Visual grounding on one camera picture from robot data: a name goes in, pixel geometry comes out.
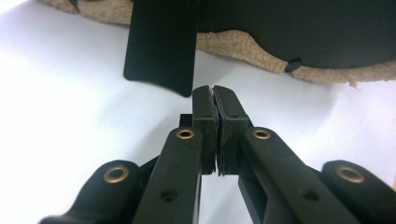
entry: white background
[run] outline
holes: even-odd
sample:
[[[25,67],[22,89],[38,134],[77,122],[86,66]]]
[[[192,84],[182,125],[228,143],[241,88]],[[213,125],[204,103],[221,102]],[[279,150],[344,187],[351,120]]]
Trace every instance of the white background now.
[[[157,156],[191,98],[122,77],[129,28],[38,1],[0,4],[0,223],[61,215],[103,163]],[[236,92],[309,166],[347,160],[391,185],[396,82],[315,84],[196,52],[194,88]],[[204,176],[200,223],[251,223],[235,176]]]

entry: hole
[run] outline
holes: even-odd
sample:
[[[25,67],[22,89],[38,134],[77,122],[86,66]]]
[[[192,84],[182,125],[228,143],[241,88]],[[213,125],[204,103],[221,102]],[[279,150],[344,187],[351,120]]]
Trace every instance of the hole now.
[[[307,189],[303,192],[302,194],[303,198],[311,201],[311,202],[316,202],[319,200],[319,196],[316,192],[314,192],[312,189]]]
[[[177,190],[175,189],[164,189],[161,192],[161,199],[166,202],[170,203],[177,198]]]
[[[181,139],[190,139],[194,137],[194,132],[190,129],[182,129],[177,132],[176,136]]]
[[[268,139],[271,137],[271,134],[265,130],[256,130],[253,132],[253,135],[260,139]]]
[[[113,170],[110,172],[110,177],[112,178],[117,178],[123,175],[123,171],[122,170]]]
[[[103,179],[109,184],[115,184],[124,180],[128,174],[128,168],[123,165],[118,165],[108,168],[108,170],[103,175]]]
[[[355,184],[359,184],[364,181],[364,176],[359,171],[349,166],[338,166],[336,173],[343,179]]]

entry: black plastic piece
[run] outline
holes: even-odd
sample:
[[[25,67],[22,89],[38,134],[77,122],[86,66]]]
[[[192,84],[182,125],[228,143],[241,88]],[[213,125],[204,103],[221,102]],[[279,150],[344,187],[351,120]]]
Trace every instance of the black plastic piece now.
[[[184,133],[193,132],[193,136]],[[192,127],[169,133],[151,174],[133,224],[198,223],[202,134]]]
[[[396,223],[396,193],[366,169],[348,161],[330,161],[320,179],[361,223]]]
[[[117,183],[105,181],[105,173],[123,166],[127,176]],[[109,176],[126,174],[115,169]],[[111,161],[99,167],[82,187],[71,209],[61,217],[47,217],[41,224],[131,223],[142,195],[140,172],[130,161]]]
[[[241,147],[268,197],[263,223],[359,223],[273,131],[249,128]]]
[[[124,76],[190,96],[198,0],[134,0]]]
[[[204,136],[202,174],[211,175],[216,172],[219,113],[209,86],[197,88],[192,92],[192,118],[193,127],[199,129]]]
[[[192,114],[180,114],[178,127],[189,126],[192,127]]]
[[[287,73],[291,73],[292,71],[296,70],[297,68],[299,68],[301,65],[303,64],[303,62],[301,62],[300,59],[295,59],[295,60],[291,60],[288,65],[285,68],[285,72]]]
[[[158,157],[152,159],[151,161],[146,162],[142,166],[139,167],[140,171],[140,179],[142,182],[142,188],[145,189],[149,183],[149,178],[151,177],[151,173],[154,170],[155,164],[157,164]]]
[[[238,137],[249,127],[249,118],[235,93],[227,88],[215,86],[215,104],[219,111],[218,169],[219,175],[237,175]]]
[[[352,68],[396,59],[394,0],[201,0],[200,33],[240,30],[304,66]]]
[[[77,0],[69,0],[69,2],[78,10],[78,2]]]
[[[238,186],[253,224],[264,223],[268,197],[247,161],[241,165]]]

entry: white surface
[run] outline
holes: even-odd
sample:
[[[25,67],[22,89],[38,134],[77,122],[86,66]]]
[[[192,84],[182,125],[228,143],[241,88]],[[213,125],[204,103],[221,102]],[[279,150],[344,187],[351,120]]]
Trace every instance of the white surface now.
[[[0,5],[1,224],[63,214],[100,165],[149,161],[191,112],[191,98],[122,77],[127,27],[19,2]],[[197,51],[203,85],[234,90],[306,164],[352,161],[392,184],[396,82],[312,84]],[[236,180],[204,176],[200,223],[251,223]]]

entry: black tool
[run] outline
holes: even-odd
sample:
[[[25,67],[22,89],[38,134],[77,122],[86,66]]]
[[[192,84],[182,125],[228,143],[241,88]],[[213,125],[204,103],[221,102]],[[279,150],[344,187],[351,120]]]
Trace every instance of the black tool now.
[[[87,181],[65,215],[42,224],[198,223],[201,175],[239,175],[254,224],[396,223],[396,193],[347,161],[306,166],[273,131],[254,127],[233,91],[192,94],[158,158],[112,161]]]

